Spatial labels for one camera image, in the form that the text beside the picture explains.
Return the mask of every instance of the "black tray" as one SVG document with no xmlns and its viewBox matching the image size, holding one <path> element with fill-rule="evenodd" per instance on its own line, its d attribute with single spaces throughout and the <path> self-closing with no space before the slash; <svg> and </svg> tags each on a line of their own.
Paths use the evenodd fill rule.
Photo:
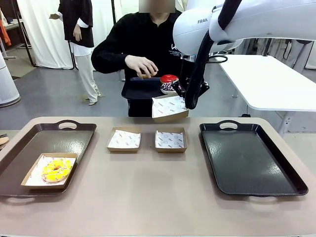
<svg viewBox="0 0 316 237">
<path fill-rule="evenodd" d="M 236 128 L 221 128 L 234 123 Z M 218 188 L 228 195 L 300 196 L 308 187 L 257 124 L 226 120 L 201 124 L 201 133 Z"/>
<path fill-rule="evenodd" d="M 76 128 L 59 128 L 74 123 Z M 63 120 L 36 124 L 0 161 L 0 196 L 31 198 L 57 196 L 68 188 L 97 125 Z M 78 158 L 63 189 L 29 190 L 21 183 L 42 153 L 77 153 Z"/>
<path fill-rule="evenodd" d="M 127 100 L 152 100 L 164 95 L 160 88 L 160 78 L 131 78 L 124 84 L 122 97 Z"/>
</svg>

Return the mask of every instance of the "human hand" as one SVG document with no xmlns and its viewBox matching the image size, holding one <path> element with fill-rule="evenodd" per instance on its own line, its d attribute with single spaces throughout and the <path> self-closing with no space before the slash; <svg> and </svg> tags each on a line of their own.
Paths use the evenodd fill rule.
<svg viewBox="0 0 316 237">
<path fill-rule="evenodd" d="M 143 78 L 142 71 L 146 74 L 147 78 L 155 76 L 158 72 L 156 65 L 145 57 L 136 57 L 128 55 L 125 58 L 125 64 L 136 71 L 137 76 Z"/>
<path fill-rule="evenodd" d="M 49 16 L 50 19 L 53 19 L 53 20 L 58 20 L 60 18 L 60 16 L 58 14 L 51 14 Z"/>
<path fill-rule="evenodd" d="M 76 38 L 76 41 L 82 40 L 81 29 L 78 24 L 76 24 L 75 29 L 74 29 L 74 37 Z"/>
</svg>

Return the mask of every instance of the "empty cardboard box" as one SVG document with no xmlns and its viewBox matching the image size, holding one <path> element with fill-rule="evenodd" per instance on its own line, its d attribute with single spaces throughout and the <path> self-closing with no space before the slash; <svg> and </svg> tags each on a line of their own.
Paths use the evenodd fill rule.
<svg viewBox="0 0 316 237">
<path fill-rule="evenodd" d="M 163 95 L 153 98 L 153 119 L 162 123 L 189 116 L 184 98 L 178 95 Z"/>
<path fill-rule="evenodd" d="M 183 153 L 188 148 L 187 136 L 182 127 L 161 127 L 155 133 L 155 149 L 160 153 Z"/>
<path fill-rule="evenodd" d="M 74 168 L 78 155 L 75 153 L 43 153 L 35 161 L 32 168 L 26 174 L 21 185 L 28 189 L 63 189 Z M 47 182 L 42 179 L 43 168 L 54 158 L 66 158 L 72 163 L 72 168 L 66 178 L 58 182 Z"/>
<path fill-rule="evenodd" d="M 142 130 L 139 127 L 114 127 L 107 148 L 110 152 L 138 152 L 141 134 Z"/>
</svg>

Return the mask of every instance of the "yellow donut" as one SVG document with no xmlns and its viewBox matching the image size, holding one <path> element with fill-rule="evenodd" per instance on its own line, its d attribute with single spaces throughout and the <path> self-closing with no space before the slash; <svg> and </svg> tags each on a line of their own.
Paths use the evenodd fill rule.
<svg viewBox="0 0 316 237">
<path fill-rule="evenodd" d="M 68 176 L 72 166 L 71 162 L 67 159 L 55 159 L 44 167 L 42 179 L 47 182 L 61 181 Z"/>
</svg>

